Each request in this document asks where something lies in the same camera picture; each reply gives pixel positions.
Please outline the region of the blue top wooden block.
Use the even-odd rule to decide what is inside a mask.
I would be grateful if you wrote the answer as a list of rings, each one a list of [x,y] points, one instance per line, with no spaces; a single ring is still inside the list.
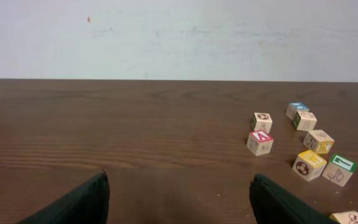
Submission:
[[[295,117],[298,111],[309,112],[309,110],[310,110],[309,107],[303,104],[302,102],[289,103],[288,108],[286,110],[286,115],[291,120],[293,120],[293,118]]]

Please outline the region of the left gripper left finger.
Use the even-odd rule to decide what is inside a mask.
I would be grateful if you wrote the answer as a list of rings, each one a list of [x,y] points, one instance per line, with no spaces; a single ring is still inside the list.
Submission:
[[[108,177],[102,171],[19,224],[106,224],[109,198]]]

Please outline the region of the yellow sided picture block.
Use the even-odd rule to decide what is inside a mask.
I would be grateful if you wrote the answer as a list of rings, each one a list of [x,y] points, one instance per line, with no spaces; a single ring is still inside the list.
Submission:
[[[334,139],[322,129],[316,129],[307,132],[303,144],[317,154],[327,154],[333,147]]]

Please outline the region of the yellow top wooden block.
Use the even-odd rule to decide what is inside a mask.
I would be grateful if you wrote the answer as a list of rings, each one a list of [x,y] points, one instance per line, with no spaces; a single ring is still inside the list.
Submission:
[[[319,177],[327,165],[327,161],[317,153],[307,150],[297,155],[292,166],[294,172],[307,182]]]

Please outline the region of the plain front wooden block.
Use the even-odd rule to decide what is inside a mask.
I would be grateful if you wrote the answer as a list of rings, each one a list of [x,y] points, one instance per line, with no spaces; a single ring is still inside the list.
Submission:
[[[332,213],[329,218],[340,224],[358,224],[358,212],[355,210]]]

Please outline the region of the green number 7 block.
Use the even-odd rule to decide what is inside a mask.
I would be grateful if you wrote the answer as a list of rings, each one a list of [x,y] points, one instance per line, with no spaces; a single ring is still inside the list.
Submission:
[[[333,154],[322,176],[335,184],[343,187],[357,169],[357,162],[350,160],[340,154]]]

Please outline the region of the red letter A block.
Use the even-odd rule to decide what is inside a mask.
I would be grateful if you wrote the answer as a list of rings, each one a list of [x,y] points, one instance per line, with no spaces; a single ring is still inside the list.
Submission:
[[[246,145],[255,156],[268,154],[272,149],[273,137],[264,130],[252,131]]]

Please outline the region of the plain block beside blue block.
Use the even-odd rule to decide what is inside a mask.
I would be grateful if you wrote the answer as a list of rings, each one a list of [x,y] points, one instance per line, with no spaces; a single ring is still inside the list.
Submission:
[[[310,112],[297,111],[293,118],[293,124],[298,131],[311,131],[316,123],[317,119],[315,115]]]

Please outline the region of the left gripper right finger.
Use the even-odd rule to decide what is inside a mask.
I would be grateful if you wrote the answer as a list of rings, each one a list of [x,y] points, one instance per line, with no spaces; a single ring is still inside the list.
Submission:
[[[263,174],[250,183],[249,200],[258,224],[336,224]]]

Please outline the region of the soccer ball picture block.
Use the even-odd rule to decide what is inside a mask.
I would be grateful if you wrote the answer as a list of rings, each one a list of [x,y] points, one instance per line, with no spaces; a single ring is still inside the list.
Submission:
[[[272,127],[273,121],[268,113],[254,113],[251,123],[253,131],[263,130],[269,133]]]

